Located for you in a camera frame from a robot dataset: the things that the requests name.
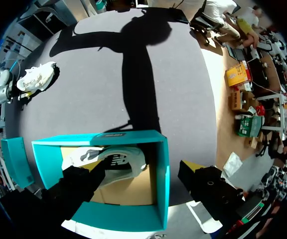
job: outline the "white sneaker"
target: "white sneaker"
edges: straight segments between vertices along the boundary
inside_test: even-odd
[[[55,62],[50,61],[25,70],[26,75],[17,81],[17,88],[23,92],[34,93],[37,90],[45,90],[54,76]]]
[[[113,157],[111,162],[112,168],[114,165],[118,167],[118,165],[129,164],[130,169],[106,169],[105,178],[99,185],[99,188],[120,180],[135,178],[139,176],[146,167],[144,153],[137,147],[111,147],[99,154],[98,159],[108,160],[111,156]]]

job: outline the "blue cable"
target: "blue cable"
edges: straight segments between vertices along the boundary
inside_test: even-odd
[[[15,66],[15,64],[17,63],[17,60],[16,61],[14,61],[14,63],[13,63],[13,65],[11,66],[11,68],[10,68],[10,72],[12,71],[12,69],[14,68],[14,66]]]

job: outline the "cable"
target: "cable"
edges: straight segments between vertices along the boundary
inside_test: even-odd
[[[184,0],[182,0],[175,8],[179,7],[182,3],[183,3]]]
[[[263,86],[260,86],[259,84],[255,83],[254,81],[252,81],[252,83],[256,84],[258,87],[261,87],[261,88],[263,88],[263,89],[265,89],[265,90],[267,90],[267,91],[271,91],[270,89],[267,89],[267,88],[265,88],[265,87],[263,87]]]
[[[19,63],[19,61],[17,59],[13,59],[13,58],[12,59],[6,59],[3,62],[5,62],[5,61],[15,61],[14,64],[16,62],[18,63],[18,75],[17,75],[17,80],[16,80],[16,81],[18,81],[19,75],[20,75],[20,63]]]

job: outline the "person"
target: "person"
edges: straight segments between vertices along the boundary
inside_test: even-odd
[[[261,16],[261,8],[254,6],[253,8],[247,7],[246,11],[237,17],[237,25],[247,37],[247,39],[243,41],[239,48],[248,47],[250,45],[253,45],[253,48],[255,49],[257,48],[259,43],[259,36],[253,30],[253,28],[266,30],[265,28],[258,26],[259,17]]]
[[[240,33],[224,20],[225,14],[233,12],[236,6],[236,3],[232,0],[207,0],[203,13],[223,24],[223,26],[219,28],[222,35],[213,38],[213,40],[222,47],[224,47],[224,42],[238,40],[240,38]]]
[[[287,160],[287,139],[281,141],[279,134],[275,131],[273,131],[269,146],[269,156],[271,159],[278,158],[283,163]]]

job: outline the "sneaker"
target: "sneaker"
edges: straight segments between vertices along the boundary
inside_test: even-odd
[[[17,88],[23,92],[36,92],[45,90],[54,76],[55,62],[50,61],[25,70],[26,75],[17,81]]]
[[[87,164],[105,161],[105,178],[99,188],[114,182],[135,178],[146,168],[144,153],[137,147],[78,147],[64,157],[62,170],[70,166],[87,168]]]
[[[215,36],[212,38],[216,43],[218,43],[221,47],[225,47],[225,43],[222,41],[219,41],[218,38]]]

